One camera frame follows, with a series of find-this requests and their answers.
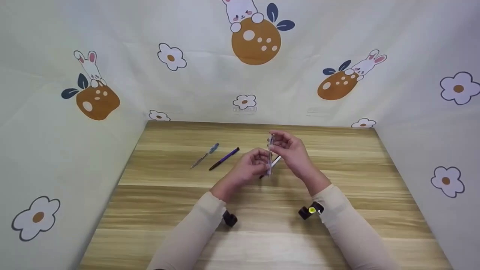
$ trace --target pink bunny ear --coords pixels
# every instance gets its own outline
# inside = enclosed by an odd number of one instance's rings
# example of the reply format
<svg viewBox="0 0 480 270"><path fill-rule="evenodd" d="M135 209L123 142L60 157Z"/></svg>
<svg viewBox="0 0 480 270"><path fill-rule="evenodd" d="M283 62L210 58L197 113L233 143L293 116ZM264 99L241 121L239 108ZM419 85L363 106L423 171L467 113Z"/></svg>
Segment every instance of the pink bunny ear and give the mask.
<svg viewBox="0 0 480 270"><path fill-rule="evenodd" d="M88 52L88 60L92 63L96 62L96 52L91 50Z"/></svg>
<svg viewBox="0 0 480 270"><path fill-rule="evenodd" d="M75 58L78 60L78 62L80 62L82 64L85 62L85 57L80 51L78 51L78 50L74 51L73 56L75 56Z"/></svg>
<svg viewBox="0 0 480 270"><path fill-rule="evenodd" d="M375 56L377 56L379 53L380 53L379 50L374 49L373 51L370 52L370 54L369 54L369 56L367 57L367 59L372 60L372 59L375 58Z"/></svg>
<svg viewBox="0 0 480 270"><path fill-rule="evenodd" d="M375 64L378 65L380 64L381 62L385 61L387 59L387 56L386 55L380 55L379 57L375 58Z"/></svg>

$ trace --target purple pen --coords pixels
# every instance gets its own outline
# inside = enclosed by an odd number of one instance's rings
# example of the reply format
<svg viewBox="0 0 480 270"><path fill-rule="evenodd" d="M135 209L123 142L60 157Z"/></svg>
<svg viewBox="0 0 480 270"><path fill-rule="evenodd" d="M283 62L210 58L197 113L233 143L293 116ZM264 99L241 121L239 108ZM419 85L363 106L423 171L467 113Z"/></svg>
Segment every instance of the purple pen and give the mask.
<svg viewBox="0 0 480 270"><path fill-rule="evenodd" d="M237 153L238 151L240 151L240 148L237 147L235 149L233 149L232 152L230 152L228 155L224 156L221 160L217 161L215 164L213 164L212 167L210 167L210 169L208 169L209 171L215 169L218 165L222 164L222 162L226 161L229 157L233 156L235 153Z"/></svg>

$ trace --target person's left hand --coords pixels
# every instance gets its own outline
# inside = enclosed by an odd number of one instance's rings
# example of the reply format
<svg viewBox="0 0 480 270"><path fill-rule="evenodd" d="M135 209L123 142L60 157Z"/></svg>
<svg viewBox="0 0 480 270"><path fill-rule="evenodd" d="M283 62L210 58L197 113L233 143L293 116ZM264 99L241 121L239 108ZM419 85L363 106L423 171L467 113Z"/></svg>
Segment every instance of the person's left hand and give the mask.
<svg viewBox="0 0 480 270"><path fill-rule="evenodd" d="M243 154L237 164L210 189L210 192L227 202L235 191L249 183L255 176L266 174L269 168L268 155L268 151L261 148Z"/></svg>

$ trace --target white flower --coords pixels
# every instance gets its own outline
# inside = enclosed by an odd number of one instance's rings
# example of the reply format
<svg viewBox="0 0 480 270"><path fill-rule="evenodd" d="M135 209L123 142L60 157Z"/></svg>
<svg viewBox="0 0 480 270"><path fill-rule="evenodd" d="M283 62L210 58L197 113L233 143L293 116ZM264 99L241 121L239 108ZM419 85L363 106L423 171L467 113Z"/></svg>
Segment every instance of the white flower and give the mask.
<svg viewBox="0 0 480 270"><path fill-rule="evenodd" d="M440 81L443 89L441 96L445 100L454 100L457 105L467 104L473 96L480 93L480 84L473 81L472 74L458 72L453 77Z"/></svg>
<svg viewBox="0 0 480 270"><path fill-rule="evenodd" d="M20 231L20 240L30 241L40 232L50 230L55 224L55 213L60 208L58 199L47 196L36 198L30 208L18 213L12 221L12 229Z"/></svg>
<svg viewBox="0 0 480 270"><path fill-rule="evenodd" d="M441 189L448 197L455 198L457 193L465 191L465 186L460 181L460 175L460 170L456 167L447 169L440 166L433 171L430 182L434 187Z"/></svg>
<svg viewBox="0 0 480 270"><path fill-rule="evenodd" d="M358 122L353 123L351 127L371 128L376 123L377 122L375 122L374 120L369 120L368 118L362 118L358 120Z"/></svg>
<svg viewBox="0 0 480 270"><path fill-rule="evenodd" d="M151 119L157 121L170 121L168 115L164 112L159 112L156 110L150 110L150 114L148 115Z"/></svg>
<svg viewBox="0 0 480 270"><path fill-rule="evenodd" d="M233 101L233 105L238 106L240 110L244 110L248 107L255 107L257 105L257 102L255 101L256 98L255 95L240 95Z"/></svg>
<svg viewBox="0 0 480 270"><path fill-rule="evenodd" d="M158 45L160 51L158 52L158 58L163 63L167 64L167 67L171 71L176 71L178 68L184 68L187 66L187 61L183 58L183 52L177 47L170 47L166 43L160 43Z"/></svg>

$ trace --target wooden table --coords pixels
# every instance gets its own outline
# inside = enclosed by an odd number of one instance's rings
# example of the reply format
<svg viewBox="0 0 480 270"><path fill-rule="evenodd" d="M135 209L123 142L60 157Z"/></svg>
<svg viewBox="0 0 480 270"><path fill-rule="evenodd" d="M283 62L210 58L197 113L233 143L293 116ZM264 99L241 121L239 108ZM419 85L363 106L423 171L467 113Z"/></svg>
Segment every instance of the wooden table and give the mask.
<svg viewBox="0 0 480 270"><path fill-rule="evenodd" d="M80 269L145 269L165 235L240 155L265 147L270 128L303 140L313 162L383 237L402 269L451 269L373 129L188 122L147 124ZM215 142L218 150L190 170ZM208 171L236 147L240 153ZM301 181L282 161L273 173L227 205L239 222L219 226L197 269L347 268L319 218L298 215L311 203Z"/></svg>

